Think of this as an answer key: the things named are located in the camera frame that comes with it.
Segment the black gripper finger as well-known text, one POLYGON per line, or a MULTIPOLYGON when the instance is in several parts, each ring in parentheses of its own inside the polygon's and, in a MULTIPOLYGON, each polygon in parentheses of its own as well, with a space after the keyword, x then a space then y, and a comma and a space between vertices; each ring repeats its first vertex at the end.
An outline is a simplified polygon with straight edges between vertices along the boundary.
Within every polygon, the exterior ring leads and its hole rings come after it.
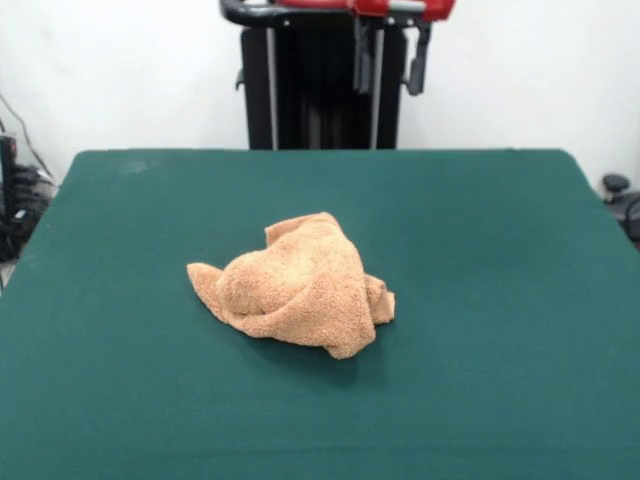
POLYGON ((372 89, 373 62, 372 33, 369 22, 357 18, 354 22, 354 78, 357 93, 370 93, 372 89))
POLYGON ((409 77, 407 80, 407 91, 411 96, 419 96, 424 91, 427 54, 431 40, 431 24, 420 25, 419 35, 416 43, 416 51, 411 61, 409 77))

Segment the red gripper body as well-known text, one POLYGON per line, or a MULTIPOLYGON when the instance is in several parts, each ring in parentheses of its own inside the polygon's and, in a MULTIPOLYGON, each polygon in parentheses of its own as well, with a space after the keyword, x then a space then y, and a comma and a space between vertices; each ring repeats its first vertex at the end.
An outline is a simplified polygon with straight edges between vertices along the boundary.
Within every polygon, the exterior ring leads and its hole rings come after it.
POLYGON ((390 18, 405 15, 426 22, 447 20, 455 0, 353 0, 349 7, 358 15, 390 18))

